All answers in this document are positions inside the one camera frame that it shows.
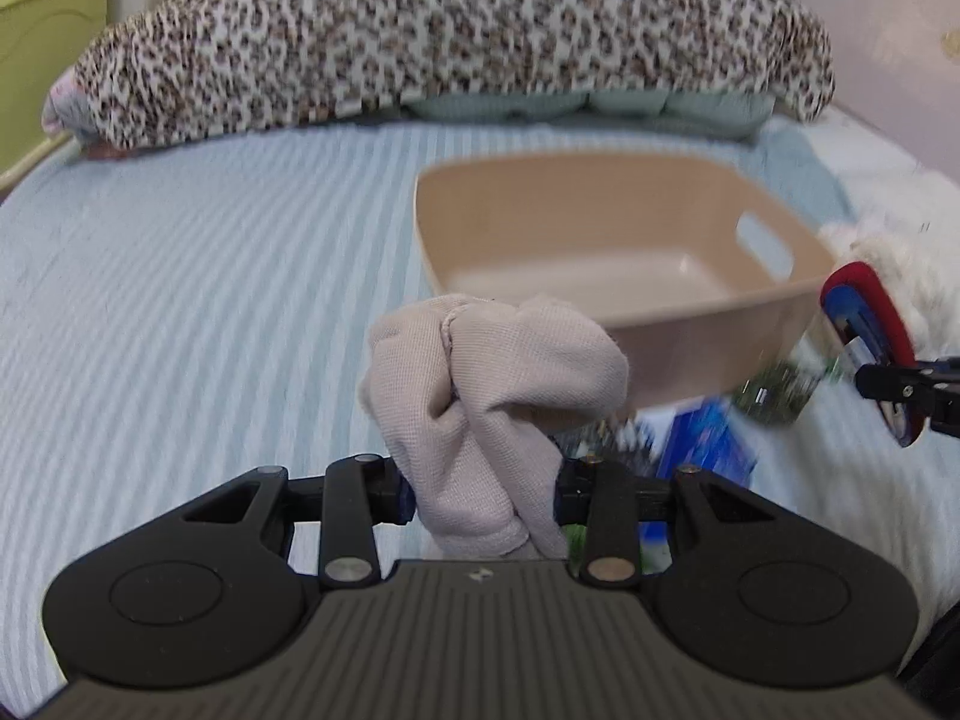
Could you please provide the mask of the blue tissue pack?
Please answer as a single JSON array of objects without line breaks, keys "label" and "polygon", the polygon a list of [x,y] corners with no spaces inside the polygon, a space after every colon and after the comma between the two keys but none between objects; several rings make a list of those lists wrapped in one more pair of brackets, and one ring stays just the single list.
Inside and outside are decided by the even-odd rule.
[{"label": "blue tissue pack", "polygon": [[740,486],[752,481],[757,461],[734,431],[724,400],[643,411],[636,426],[647,476],[670,479],[681,466],[692,465]]}]

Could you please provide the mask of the bag of dried herbs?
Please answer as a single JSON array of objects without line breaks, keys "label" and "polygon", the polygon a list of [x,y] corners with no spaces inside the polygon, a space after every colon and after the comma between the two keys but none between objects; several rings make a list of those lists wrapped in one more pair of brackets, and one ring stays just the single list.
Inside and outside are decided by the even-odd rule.
[{"label": "bag of dried herbs", "polygon": [[763,371],[731,394],[731,403],[743,416],[761,426],[794,424],[822,376],[793,361],[781,361]]}]

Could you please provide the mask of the beige cloth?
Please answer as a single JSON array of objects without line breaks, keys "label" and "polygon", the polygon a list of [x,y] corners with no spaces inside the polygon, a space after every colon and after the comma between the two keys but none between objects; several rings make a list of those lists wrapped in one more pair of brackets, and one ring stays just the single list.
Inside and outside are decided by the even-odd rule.
[{"label": "beige cloth", "polygon": [[625,403],[630,364],[573,305],[452,294],[402,307],[370,333],[364,411],[449,559],[562,559],[553,434]]}]

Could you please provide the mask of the beige plastic storage bin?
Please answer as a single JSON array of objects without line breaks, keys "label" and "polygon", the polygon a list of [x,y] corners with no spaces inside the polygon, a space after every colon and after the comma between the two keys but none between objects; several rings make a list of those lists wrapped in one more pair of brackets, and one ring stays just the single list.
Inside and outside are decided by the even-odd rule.
[{"label": "beige plastic storage bin", "polygon": [[786,359],[833,257],[765,188],[716,161],[586,151],[449,161],[413,217],[439,294],[550,296],[630,361],[631,410],[731,392]]}]

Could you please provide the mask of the grey-green quilted pillow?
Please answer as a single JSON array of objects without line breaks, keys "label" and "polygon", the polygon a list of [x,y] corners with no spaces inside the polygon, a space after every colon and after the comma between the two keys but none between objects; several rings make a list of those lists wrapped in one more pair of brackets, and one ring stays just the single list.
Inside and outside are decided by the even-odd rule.
[{"label": "grey-green quilted pillow", "polygon": [[405,103],[410,114],[444,124],[638,127],[649,132],[742,142],[775,112],[770,94],[688,93],[667,89],[562,94],[441,94]]}]

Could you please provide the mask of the leopard print blanket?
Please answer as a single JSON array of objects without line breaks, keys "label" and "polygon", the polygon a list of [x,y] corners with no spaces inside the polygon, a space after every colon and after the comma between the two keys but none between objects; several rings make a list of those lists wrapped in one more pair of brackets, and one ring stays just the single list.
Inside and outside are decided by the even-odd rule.
[{"label": "leopard print blanket", "polygon": [[813,121],[832,41],[799,0],[158,0],[83,50],[43,126],[132,153],[448,96],[648,89]]}]

